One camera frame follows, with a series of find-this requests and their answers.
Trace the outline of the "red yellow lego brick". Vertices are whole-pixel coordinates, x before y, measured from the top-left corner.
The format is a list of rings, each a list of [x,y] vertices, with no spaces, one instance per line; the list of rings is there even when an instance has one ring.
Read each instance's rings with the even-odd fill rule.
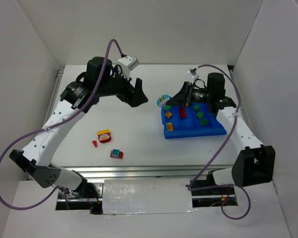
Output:
[[[187,118],[185,108],[179,108],[179,116],[180,116],[181,119],[186,119]]]

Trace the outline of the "small green lego brick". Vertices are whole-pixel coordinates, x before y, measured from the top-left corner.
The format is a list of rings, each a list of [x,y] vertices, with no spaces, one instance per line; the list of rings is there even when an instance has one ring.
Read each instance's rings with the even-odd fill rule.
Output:
[[[200,109],[200,107],[199,107],[199,105],[195,105],[195,106],[193,107],[193,109],[194,109],[194,111],[198,111],[198,110]]]

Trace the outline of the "green rounded lego piece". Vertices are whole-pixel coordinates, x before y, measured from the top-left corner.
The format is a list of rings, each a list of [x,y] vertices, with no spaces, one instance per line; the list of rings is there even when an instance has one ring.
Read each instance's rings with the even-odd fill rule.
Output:
[[[164,106],[163,108],[164,108],[165,111],[168,111],[168,110],[171,108],[171,106],[166,105],[166,106]]]

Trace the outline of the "teal flower lego piece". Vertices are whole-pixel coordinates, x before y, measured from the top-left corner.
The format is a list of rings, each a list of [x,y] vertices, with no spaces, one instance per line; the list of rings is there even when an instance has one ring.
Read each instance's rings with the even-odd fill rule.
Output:
[[[156,103],[160,108],[163,108],[170,99],[171,97],[169,95],[161,95]]]

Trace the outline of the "green square lego brick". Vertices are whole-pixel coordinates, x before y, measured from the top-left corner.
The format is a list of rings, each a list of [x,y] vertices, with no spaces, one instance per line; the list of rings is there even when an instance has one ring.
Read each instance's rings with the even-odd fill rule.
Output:
[[[204,113],[201,112],[201,111],[199,111],[199,112],[196,113],[196,118],[201,119],[203,116],[204,116]]]

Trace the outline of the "green teal lego stack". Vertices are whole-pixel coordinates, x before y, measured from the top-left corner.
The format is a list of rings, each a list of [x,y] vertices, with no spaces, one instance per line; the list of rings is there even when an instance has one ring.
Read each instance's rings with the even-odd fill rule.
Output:
[[[202,126],[206,126],[206,125],[209,124],[209,122],[208,122],[207,119],[202,119],[202,120],[200,121],[200,124],[201,124]]]

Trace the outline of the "yellow lego plate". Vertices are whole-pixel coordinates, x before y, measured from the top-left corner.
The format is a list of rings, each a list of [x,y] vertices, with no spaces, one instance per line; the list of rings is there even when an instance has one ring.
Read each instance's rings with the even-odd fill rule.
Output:
[[[174,131],[173,124],[171,122],[167,122],[166,129],[167,129],[167,131]]]

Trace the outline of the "red teal lego stack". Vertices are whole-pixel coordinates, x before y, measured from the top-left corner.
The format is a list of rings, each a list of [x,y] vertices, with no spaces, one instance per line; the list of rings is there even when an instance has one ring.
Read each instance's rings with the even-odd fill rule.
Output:
[[[110,153],[110,158],[123,159],[124,153],[118,149],[113,149]]]

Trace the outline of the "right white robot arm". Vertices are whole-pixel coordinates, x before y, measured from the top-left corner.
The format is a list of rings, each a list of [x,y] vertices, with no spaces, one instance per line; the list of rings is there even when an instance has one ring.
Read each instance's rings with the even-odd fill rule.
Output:
[[[276,152],[272,146],[264,145],[238,115],[240,103],[225,95],[226,78],[226,73],[209,73],[205,88],[197,88],[186,81],[180,91],[167,101],[167,105],[187,107],[194,103],[207,103],[209,112],[228,132],[223,144],[231,141],[237,158],[232,167],[208,174],[212,186],[247,187],[271,182]]]

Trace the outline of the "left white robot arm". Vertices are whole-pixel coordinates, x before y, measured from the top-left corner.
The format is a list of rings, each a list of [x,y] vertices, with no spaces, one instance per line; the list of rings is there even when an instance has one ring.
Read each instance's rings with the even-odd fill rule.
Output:
[[[101,97],[116,96],[131,107],[138,107],[148,101],[142,89],[142,80],[137,78],[131,84],[130,72],[139,65],[135,56],[123,56],[116,66],[108,60],[100,85],[94,96],[103,57],[94,57],[87,63],[74,82],[68,84],[50,118],[33,140],[22,150],[12,150],[9,157],[42,188],[52,185],[85,195],[92,185],[78,172],[58,167],[52,163],[53,156],[74,125],[82,119]]]

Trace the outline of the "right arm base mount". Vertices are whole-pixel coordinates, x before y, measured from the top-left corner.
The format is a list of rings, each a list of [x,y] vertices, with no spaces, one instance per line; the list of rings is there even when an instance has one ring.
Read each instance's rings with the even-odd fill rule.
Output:
[[[238,205],[233,187],[217,187],[191,191],[191,195],[193,208],[221,207],[224,201],[227,201],[224,206]]]

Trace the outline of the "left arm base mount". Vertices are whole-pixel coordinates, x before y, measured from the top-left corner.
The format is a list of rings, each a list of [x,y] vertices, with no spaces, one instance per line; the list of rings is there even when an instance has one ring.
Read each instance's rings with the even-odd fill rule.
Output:
[[[79,194],[68,188],[60,188],[57,196],[56,210],[86,210],[93,215],[102,215],[102,196],[104,183],[88,185],[87,190]]]

